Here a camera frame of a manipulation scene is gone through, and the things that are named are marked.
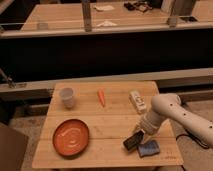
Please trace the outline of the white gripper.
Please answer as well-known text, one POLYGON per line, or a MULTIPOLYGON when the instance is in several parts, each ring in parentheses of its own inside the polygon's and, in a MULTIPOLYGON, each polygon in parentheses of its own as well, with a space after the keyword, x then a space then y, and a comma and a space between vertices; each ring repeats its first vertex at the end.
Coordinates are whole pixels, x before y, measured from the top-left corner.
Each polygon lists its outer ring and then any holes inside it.
POLYGON ((144 134, 147 135, 152 134, 152 125, 145 117, 142 117, 139 122, 134 126, 132 133, 135 134, 139 131, 142 131, 144 134))

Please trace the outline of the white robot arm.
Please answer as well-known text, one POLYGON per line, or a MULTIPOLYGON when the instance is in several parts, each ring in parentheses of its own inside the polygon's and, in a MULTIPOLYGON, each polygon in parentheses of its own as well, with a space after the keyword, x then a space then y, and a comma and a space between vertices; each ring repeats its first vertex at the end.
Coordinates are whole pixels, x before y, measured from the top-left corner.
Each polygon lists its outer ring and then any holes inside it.
POLYGON ((158 94, 151 99, 151 108, 137 124, 135 143, 146 141, 145 136, 151 137, 160 129, 166 119, 171 119, 182 125, 194 136, 213 148, 213 122, 202 118, 181 106, 177 94, 158 94))

